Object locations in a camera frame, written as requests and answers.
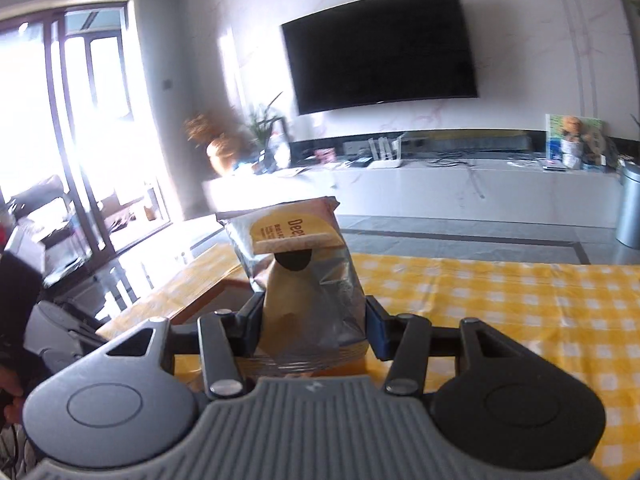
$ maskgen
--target snack bag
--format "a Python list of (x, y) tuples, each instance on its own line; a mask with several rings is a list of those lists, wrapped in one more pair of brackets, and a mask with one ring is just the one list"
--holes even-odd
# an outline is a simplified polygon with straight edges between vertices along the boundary
[(222, 213), (254, 290), (265, 290), (251, 376), (310, 373), (366, 353), (365, 297), (340, 234), (335, 198)]

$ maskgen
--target black television screen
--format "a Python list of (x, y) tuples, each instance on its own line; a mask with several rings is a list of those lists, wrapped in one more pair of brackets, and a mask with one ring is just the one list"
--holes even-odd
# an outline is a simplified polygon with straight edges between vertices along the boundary
[(300, 114), (478, 97), (460, 0), (360, 0), (282, 30)]

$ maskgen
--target yellow checkered tablecloth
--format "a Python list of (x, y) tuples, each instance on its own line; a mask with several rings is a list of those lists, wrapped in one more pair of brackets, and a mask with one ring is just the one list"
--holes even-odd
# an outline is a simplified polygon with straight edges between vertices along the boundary
[[(353, 259), (365, 292), (391, 314), (436, 326), (478, 317), (587, 383), (607, 412), (593, 463), (612, 480), (640, 469), (640, 266)], [(380, 378), (387, 366), (368, 355), (367, 369)], [(427, 389), (453, 375), (452, 359), (431, 359)]]

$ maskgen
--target silver metal trash can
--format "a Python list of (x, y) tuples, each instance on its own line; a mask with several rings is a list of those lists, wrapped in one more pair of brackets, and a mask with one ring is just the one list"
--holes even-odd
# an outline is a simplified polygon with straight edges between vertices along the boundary
[(620, 180), (623, 190), (616, 238), (628, 247), (640, 249), (640, 167), (627, 164)]

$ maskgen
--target dark floor border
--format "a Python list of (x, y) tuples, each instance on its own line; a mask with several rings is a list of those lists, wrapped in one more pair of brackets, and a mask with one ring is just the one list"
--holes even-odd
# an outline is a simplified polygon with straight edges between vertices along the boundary
[(418, 238), (421, 240), (449, 240), (453, 242), (485, 242), (493, 244), (542, 245), (547, 247), (569, 247), (575, 252), (581, 265), (591, 265), (580, 242), (564, 240), (533, 240), (532, 238), (501, 238), (497, 236), (446, 235), (439, 233), (407, 233), (398, 231), (375, 231), (366, 229), (341, 229), (347, 235), (387, 236), (390, 238)]

